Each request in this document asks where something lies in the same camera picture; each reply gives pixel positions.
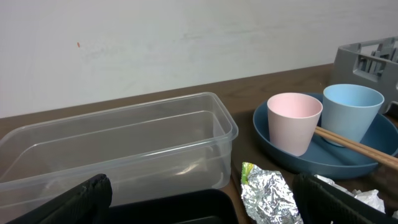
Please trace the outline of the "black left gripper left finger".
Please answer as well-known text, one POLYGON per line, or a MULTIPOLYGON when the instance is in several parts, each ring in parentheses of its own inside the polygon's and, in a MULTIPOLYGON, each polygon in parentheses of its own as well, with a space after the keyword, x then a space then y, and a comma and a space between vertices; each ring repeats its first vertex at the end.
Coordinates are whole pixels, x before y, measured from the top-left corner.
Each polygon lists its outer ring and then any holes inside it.
POLYGON ((53 198, 9 224, 99 224, 111 205, 110 179, 98 174, 53 198))

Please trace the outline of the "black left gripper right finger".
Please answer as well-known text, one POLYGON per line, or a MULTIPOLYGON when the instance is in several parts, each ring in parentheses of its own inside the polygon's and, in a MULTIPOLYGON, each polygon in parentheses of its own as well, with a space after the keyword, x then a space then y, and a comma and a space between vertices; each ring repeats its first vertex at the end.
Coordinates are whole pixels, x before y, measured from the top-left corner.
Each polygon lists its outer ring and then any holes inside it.
POLYGON ((397 224, 396 218, 311 175, 296 175, 292 191, 304 224, 397 224))

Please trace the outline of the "foil snack wrapper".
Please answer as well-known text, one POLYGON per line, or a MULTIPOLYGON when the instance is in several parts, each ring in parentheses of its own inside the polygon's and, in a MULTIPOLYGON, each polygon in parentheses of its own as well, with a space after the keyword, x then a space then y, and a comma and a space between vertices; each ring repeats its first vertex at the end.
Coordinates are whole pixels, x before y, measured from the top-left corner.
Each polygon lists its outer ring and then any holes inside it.
POLYGON ((258 224, 303 224, 293 192, 281 172, 242 163, 241 199, 258 224))

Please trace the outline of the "white tissue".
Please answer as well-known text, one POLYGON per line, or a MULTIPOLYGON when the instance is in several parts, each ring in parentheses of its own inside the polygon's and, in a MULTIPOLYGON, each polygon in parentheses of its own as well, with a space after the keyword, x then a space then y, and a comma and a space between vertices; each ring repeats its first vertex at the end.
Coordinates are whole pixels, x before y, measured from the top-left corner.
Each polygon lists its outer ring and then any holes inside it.
POLYGON ((374 189, 366 192, 353 190, 349 192, 329 178, 321 175, 314 175, 314 178, 319 180, 322 187, 339 202, 342 202, 371 223, 397 223, 397 211, 392 215, 386 214, 384 201, 379 198, 378 190, 374 189))

